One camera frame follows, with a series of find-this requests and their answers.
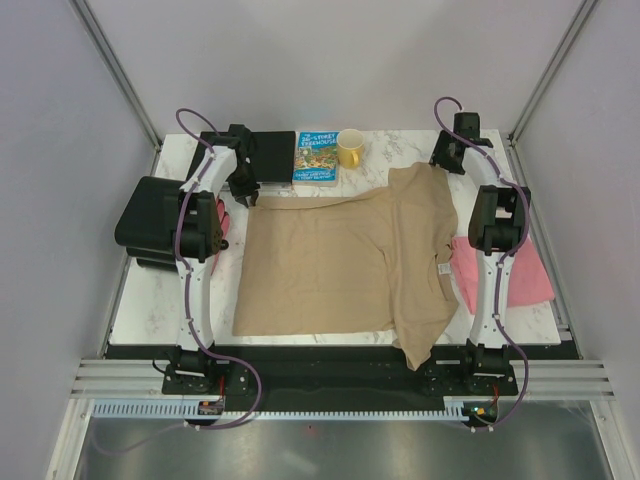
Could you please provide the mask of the black pink drawer unit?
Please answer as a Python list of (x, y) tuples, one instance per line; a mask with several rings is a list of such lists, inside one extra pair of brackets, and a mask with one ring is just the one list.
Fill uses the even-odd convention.
[[(186, 193), (178, 180), (142, 177), (119, 219), (114, 238), (142, 267), (177, 271), (175, 237)], [(226, 250), (229, 215), (224, 202), (208, 192), (188, 200), (180, 252), (190, 263)]]

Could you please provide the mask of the beige t shirt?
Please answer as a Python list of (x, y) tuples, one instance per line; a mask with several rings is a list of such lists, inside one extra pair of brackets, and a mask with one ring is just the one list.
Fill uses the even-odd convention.
[(447, 175), (393, 168), (355, 197), (264, 197), (248, 214), (237, 336), (391, 330), (417, 369), (458, 307), (440, 272), (458, 226)]

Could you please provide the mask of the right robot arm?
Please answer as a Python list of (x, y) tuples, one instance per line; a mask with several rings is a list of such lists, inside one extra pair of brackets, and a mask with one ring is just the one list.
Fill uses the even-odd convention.
[(476, 347), (501, 349), (512, 343), (505, 329), (509, 281), (516, 253), (529, 232), (530, 193), (500, 169), (493, 144), (481, 136), (477, 113), (458, 111), (452, 127), (440, 127), (430, 163), (469, 176), (477, 188), (467, 230), (478, 268), (469, 341)]

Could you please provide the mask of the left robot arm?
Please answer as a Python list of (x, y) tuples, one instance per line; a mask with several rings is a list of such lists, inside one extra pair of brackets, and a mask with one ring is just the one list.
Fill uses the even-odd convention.
[(182, 298), (177, 344), (186, 350), (214, 344), (210, 320), (211, 276), (220, 251), (227, 248), (222, 228), (227, 218), (222, 187), (227, 185), (236, 202), (253, 206), (260, 186), (252, 169), (253, 133), (242, 124), (205, 144), (205, 156), (180, 187), (173, 248)]

